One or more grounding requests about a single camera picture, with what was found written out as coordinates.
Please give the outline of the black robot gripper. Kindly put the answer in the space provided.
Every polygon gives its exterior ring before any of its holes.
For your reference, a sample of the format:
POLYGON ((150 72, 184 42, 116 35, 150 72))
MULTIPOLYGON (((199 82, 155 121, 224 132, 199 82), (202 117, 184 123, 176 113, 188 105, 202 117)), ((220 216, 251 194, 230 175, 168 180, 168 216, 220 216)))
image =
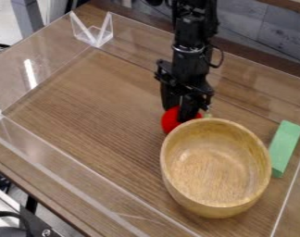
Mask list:
POLYGON ((155 79, 159 81, 160 102, 164 110, 179 104, 176 120, 194 119, 198 110, 208 110, 214 91, 207 82, 212 47, 172 46, 172 61, 159 59, 155 79))

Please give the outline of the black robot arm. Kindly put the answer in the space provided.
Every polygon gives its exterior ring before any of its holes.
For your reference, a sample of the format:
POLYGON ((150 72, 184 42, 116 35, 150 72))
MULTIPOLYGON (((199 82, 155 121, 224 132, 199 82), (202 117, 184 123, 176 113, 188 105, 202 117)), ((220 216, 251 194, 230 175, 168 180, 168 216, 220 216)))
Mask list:
POLYGON ((214 90, 207 82, 216 34, 216 0, 171 0, 174 42, 172 61, 156 61, 155 79, 159 81, 164 110, 178 107, 175 120, 186 122, 198 110, 208 110, 214 90))

